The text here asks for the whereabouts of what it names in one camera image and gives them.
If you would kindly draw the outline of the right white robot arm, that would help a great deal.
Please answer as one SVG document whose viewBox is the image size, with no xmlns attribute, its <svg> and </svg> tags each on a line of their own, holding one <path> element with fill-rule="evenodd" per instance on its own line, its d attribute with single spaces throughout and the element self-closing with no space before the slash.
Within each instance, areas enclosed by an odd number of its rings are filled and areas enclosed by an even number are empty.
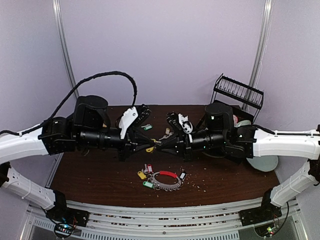
<svg viewBox="0 0 320 240">
<path fill-rule="evenodd" d="M 273 220 L 281 207 L 310 186 L 320 184 L 320 130 L 278 131 L 256 124 L 235 126 L 232 106 L 215 101 L 204 108 L 201 123 L 193 128 L 182 114 L 169 112 L 168 124 L 174 134 L 156 145 L 158 151 L 190 161 L 194 151 L 219 152 L 240 162 L 247 158 L 285 156 L 306 158 L 304 165 L 283 183 L 268 189 L 259 207 L 239 212 L 243 226 Z"/>
</svg>

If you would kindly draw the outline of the metal keyring with red handle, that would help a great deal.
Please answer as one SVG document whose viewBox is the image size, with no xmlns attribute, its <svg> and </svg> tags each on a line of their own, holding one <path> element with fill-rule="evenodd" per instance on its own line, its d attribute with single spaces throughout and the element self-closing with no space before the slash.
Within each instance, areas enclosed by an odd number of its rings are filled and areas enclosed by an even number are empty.
<svg viewBox="0 0 320 240">
<path fill-rule="evenodd" d="M 174 172 L 160 170 L 147 175 L 150 187 L 159 191 L 174 192 L 181 189 L 183 180 Z"/>
</svg>

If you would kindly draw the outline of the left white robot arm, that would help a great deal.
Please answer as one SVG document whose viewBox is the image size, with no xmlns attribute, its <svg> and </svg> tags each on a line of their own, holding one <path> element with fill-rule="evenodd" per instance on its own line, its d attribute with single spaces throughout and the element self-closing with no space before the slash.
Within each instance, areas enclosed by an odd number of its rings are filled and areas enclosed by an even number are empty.
<svg viewBox="0 0 320 240">
<path fill-rule="evenodd" d="M 67 206 L 65 195 L 42 187 L 17 172 L 10 164 L 31 156 L 51 156 L 76 150 L 116 150 L 120 161 L 154 146 L 154 141 L 138 130 L 150 115 L 148 106 L 129 107 L 118 127 L 111 127 L 108 102 L 96 95 L 80 96 L 68 117 L 54 117 L 26 134 L 7 134 L 0 138 L 0 186 L 22 199 L 40 206 L 47 218 L 63 224 L 85 227 L 89 212 Z"/>
</svg>

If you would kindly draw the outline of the key with yellow tag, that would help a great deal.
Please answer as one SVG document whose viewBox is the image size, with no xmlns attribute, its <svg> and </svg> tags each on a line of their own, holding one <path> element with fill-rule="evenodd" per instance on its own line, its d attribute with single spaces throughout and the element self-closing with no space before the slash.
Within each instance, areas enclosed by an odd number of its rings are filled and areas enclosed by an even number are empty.
<svg viewBox="0 0 320 240">
<path fill-rule="evenodd" d="M 154 145 L 145 149 L 147 153 L 153 153 L 157 146 L 162 144 L 162 140 L 158 140 L 155 138 L 152 138 L 151 140 L 154 142 Z"/>
</svg>

